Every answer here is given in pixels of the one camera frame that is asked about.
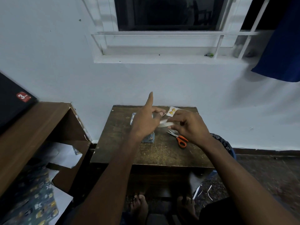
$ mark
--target hand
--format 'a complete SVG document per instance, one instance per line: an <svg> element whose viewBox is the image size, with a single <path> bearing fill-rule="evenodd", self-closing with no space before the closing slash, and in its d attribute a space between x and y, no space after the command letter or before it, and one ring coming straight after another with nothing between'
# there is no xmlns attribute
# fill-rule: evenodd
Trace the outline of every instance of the hand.
<svg viewBox="0 0 300 225"><path fill-rule="evenodd" d="M177 110L168 121L180 122L180 125L171 125L168 129L177 130L182 136L199 147L204 147L207 140L213 139L198 113Z"/></svg>
<svg viewBox="0 0 300 225"><path fill-rule="evenodd" d="M132 121L131 131L138 137L140 140L144 139L145 136L153 133L156 127L159 125L160 119L166 110L152 106L153 104L153 92L149 94L149 98L146 104L135 114ZM152 118L152 113L159 113L155 118Z"/></svg>

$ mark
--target white wall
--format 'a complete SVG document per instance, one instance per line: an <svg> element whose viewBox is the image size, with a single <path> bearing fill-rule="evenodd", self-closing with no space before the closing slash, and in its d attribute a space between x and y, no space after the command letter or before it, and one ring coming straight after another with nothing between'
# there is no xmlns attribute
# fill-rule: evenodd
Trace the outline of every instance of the white wall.
<svg viewBox="0 0 300 225"><path fill-rule="evenodd" d="M97 141L112 105L196 106L233 147L300 149L300 85L236 64L94 64L75 0L0 0L0 71L71 101Z"/></svg>

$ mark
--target scissors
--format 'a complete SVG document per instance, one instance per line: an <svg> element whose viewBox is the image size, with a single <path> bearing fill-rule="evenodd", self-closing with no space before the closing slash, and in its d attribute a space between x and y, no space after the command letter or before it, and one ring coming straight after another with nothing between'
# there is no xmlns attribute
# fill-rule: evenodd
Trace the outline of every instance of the scissors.
<svg viewBox="0 0 300 225"><path fill-rule="evenodd" d="M187 142L188 142L188 140L185 139L183 136L178 136L175 133L171 132L170 130L168 130L166 132L169 133L169 134L171 134L172 136L176 137L176 139L178 141L179 147L181 147L182 149L184 149L187 146L186 142L184 142L183 140L185 140Z"/></svg>

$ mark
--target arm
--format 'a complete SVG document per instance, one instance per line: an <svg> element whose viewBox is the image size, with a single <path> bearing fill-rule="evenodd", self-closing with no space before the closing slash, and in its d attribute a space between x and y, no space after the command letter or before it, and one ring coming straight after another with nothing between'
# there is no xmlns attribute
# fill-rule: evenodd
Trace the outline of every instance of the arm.
<svg viewBox="0 0 300 225"><path fill-rule="evenodd" d="M177 110L169 121L180 122L170 128L200 147L210 159L246 224L300 224L210 135L198 113Z"/></svg>
<svg viewBox="0 0 300 225"><path fill-rule="evenodd" d="M124 206L128 178L138 147L145 136L151 134L159 125L166 111L153 107L153 93L134 116L127 140L116 151L111 162L98 182L81 205L72 225L109 224L119 225ZM152 113L159 114L152 118Z"/></svg>

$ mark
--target blue curtain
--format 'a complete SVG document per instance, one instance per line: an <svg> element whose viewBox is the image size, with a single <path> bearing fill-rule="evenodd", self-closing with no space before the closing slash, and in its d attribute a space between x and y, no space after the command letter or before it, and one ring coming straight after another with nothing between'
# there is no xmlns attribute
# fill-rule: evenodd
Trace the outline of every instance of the blue curtain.
<svg viewBox="0 0 300 225"><path fill-rule="evenodd" d="M253 72L288 82L300 81L300 0L292 0Z"/></svg>

